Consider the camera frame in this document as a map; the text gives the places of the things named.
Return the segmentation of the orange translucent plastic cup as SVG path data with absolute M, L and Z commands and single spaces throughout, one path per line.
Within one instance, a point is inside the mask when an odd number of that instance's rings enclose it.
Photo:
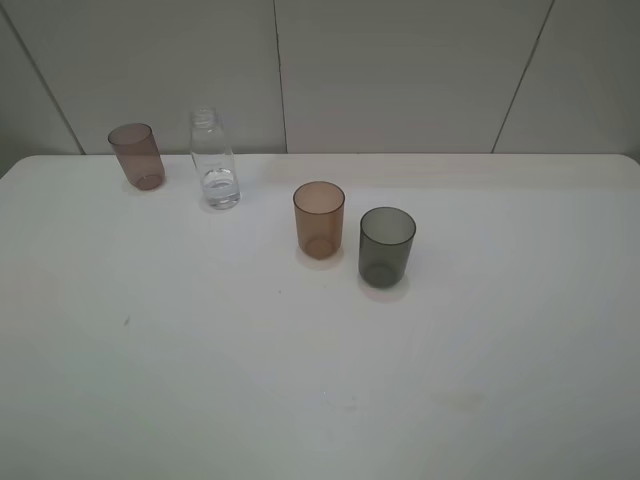
M 324 260 L 341 247 L 344 191 L 334 183 L 312 181 L 293 194 L 298 246 L 307 256 Z

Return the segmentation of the grey translucent plastic cup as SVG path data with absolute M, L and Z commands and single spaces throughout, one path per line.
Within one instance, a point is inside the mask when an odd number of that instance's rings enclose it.
M 405 211 L 389 206 L 367 211 L 360 220 L 358 270 L 369 286 L 387 289 L 404 277 L 417 227 Z

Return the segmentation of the pink translucent plastic cup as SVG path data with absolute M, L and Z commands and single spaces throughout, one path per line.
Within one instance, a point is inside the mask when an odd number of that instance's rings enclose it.
M 151 127 L 144 123 L 119 126 L 108 135 L 128 182 L 141 191 L 160 187 L 165 169 Z

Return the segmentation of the clear plastic water bottle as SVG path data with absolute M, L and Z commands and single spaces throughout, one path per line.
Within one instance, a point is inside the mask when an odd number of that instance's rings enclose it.
M 235 160 L 214 108 L 191 112 L 190 153 L 206 203 L 217 210 L 233 208 L 241 198 Z

